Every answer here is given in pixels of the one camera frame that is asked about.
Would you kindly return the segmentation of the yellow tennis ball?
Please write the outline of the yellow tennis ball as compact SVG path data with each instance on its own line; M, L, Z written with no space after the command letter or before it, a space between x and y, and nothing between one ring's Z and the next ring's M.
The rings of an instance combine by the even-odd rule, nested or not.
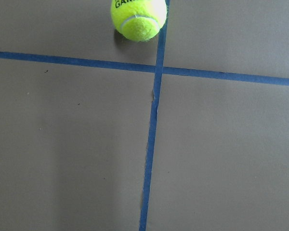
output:
M113 0L110 7L115 29L126 39L144 42L155 37L167 19L164 0Z

